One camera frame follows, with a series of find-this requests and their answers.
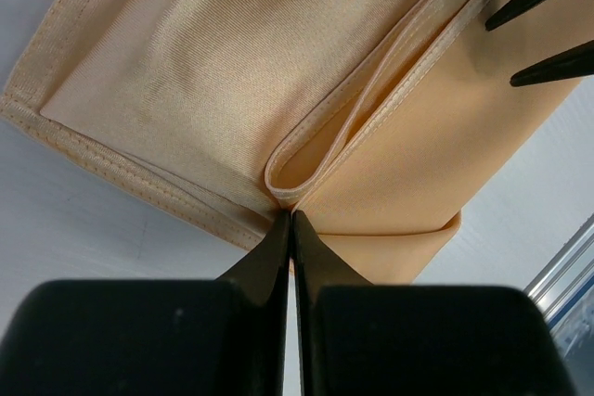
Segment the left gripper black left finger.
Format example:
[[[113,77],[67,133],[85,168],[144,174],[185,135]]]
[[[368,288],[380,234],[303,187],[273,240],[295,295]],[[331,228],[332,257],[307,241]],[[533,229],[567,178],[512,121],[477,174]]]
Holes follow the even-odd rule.
[[[214,280],[53,280],[1,341],[5,395],[279,395],[291,219]]]

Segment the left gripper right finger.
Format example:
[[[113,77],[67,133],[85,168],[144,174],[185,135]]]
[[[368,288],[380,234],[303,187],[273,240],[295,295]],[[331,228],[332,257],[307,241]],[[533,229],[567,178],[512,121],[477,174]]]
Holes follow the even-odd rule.
[[[374,285],[294,213],[305,395],[573,395],[536,305],[498,286]]]

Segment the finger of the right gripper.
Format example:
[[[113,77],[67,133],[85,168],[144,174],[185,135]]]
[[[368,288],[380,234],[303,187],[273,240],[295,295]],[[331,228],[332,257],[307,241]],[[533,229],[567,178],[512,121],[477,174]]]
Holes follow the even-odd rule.
[[[520,70],[510,78],[510,85],[521,87],[590,76],[594,71],[593,41],[573,47]]]

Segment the peach satin napkin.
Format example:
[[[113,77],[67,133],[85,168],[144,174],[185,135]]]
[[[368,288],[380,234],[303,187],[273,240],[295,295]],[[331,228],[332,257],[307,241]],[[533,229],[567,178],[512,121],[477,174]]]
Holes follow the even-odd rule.
[[[575,89],[510,77],[593,0],[55,0],[1,115],[243,249],[304,212],[367,280],[414,279]]]

